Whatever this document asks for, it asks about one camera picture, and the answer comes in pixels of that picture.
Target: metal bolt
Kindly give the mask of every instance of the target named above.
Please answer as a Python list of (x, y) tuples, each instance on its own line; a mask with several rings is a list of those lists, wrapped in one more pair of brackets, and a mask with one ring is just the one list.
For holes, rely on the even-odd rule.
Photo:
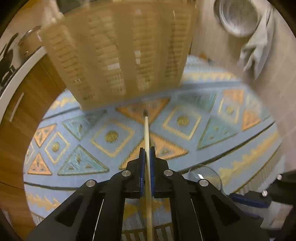
[(121, 175), (123, 175), (124, 177), (128, 177), (131, 174), (131, 172), (129, 170), (124, 170)]
[(171, 171), (171, 170), (165, 170), (163, 172), (163, 174), (169, 177), (169, 176), (171, 176), (173, 174), (173, 171)]
[(202, 187), (206, 187), (207, 185), (209, 185), (209, 182), (206, 179), (202, 179), (202, 180), (200, 180), (200, 185)]
[(96, 184), (96, 182), (94, 181), (94, 180), (88, 180), (87, 182), (86, 182), (86, 185), (88, 186), (88, 187), (93, 187), (94, 185)]
[(267, 191), (266, 191), (266, 190), (264, 190), (264, 191), (262, 192), (262, 196), (263, 196), (263, 197), (266, 197), (266, 196), (267, 196), (267, 194), (268, 194), (268, 193), (267, 193)]

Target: orange triangle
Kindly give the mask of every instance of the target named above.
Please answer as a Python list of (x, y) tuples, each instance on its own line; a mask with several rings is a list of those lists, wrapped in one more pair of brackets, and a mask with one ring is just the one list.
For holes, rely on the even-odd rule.
[(253, 110), (245, 110), (242, 116), (242, 130), (245, 131), (260, 123), (258, 114)]
[[(188, 150), (177, 146), (176, 144), (165, 140), (164, 138), (154, 134), (150, 133), (150, 146), (155, 147), (155, 154), (156, 157), (168, 160), (173, 159), (178, 156), (183, 156), (189, 153)], [(139, 157), (140, 148), (144, 147), (144, 139), (142, 139), (139, 144), (134, 148), (134, 150), (128, 155), (128, 157), (120, 164), (118, 167), (119, 170), (124, 170), (126, 168), (126, 165), (129, 161), (137, 159)]]
[(49, 136), (49, 134), (55, 128), (56, 125), (57, 124), (52, 124), (50, 126), (42, 127), (35, 132), (34, 139), (39, 148), (45, 142), (46, 138)]
[(223, 94), (225, 97), (228, 97), (232, 101), (242, 105), (244, 103), (244, 90), (240, 89), (229, 89), (224, 90)]
[(42, 156), (38, 153), (33, 160), (28, 174), (37, 174), (37, 175), (52, 175), (52, 172), (49, 170), (48, 166), (45, 164)]
[(135, 104), (129, 104), (126, 106), (121, 106), (116, 109), (120, 113), (142, 124), (144, 124), (143, 111), (146, 110), (148, 112), (149, 124), (150, 124), (158, 116), (161, 110), (167, 105), (169, 100), (170, 100), (169, 98), (154, 99), (154, 100), (139, 102)]

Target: white cloth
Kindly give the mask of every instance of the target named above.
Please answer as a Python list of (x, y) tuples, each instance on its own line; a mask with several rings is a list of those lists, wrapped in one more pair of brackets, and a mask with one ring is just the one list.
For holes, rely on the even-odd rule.
[(265, 65), (271, 49), (273, 35), (274, 9), (271, 7), (264, 13), (249, 42), (242, 47), (239, 57), (239, 65), (244, 67), (244, 71), (250, 69), (254, 63), (255, 79), (258, 78)]

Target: white countertop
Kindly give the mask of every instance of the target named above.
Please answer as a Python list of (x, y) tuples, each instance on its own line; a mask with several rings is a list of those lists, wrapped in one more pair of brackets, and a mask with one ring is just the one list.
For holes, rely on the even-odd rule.
[(0, 123), (8, 104), (20, 83), (44, 55), (46, 55), (46, 50), (44, 47), (41, 47), (21, 66), (11, 79), (10, 83), (7, 85), (6, 89), (0, 96)]

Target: cabinet handle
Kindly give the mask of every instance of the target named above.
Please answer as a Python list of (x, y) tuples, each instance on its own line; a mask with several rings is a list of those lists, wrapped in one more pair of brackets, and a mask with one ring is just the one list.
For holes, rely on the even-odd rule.
[(9, 119), (9, 121), (10, 122), (12, 122), (12, 119), (13, 119), (13, 117), (15, 116), (15, 112), (16, 112), (16, 110), (17, 110), (17, 108), (18, 108), (18, 105), (20, 104), (20, 101), (22, 100), (22, 98), (24, 97), (24, 92), (20, 95), (20, 98), (19, 98), (19, 100), (17, 101), (17, 104), (15, 105), (15, 108), (13, 109), (13, 112), (12, 112), (12, 114), (11, 114), (11, 117), (10, 117), (10, 119)]

